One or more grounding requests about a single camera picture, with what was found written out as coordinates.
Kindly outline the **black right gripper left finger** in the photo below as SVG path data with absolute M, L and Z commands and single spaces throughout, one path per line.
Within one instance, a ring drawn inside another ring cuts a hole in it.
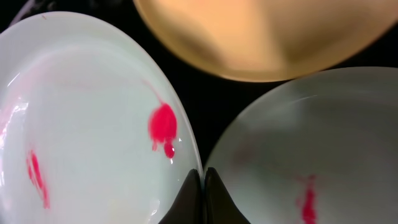
M 203 203 L 200 176 L 196 169 L 187 174 L 171 208 L 159 224 L 202 224 Z

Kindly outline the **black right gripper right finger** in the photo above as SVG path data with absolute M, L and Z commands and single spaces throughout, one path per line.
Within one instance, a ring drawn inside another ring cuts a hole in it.
M 207 224 L 249 224 L 213 167 L 206 171 L 205 200 Z

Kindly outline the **pale green plate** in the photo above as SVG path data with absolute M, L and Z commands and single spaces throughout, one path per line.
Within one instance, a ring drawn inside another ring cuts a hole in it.
M 1 33 L 2 223 L 158 223 L 193 169 L 176 92 L 124 32 L 48 12 Z
M 397 69 L 339 68 L 271 90 L 207 166 L 250 223 L 396 223 Z

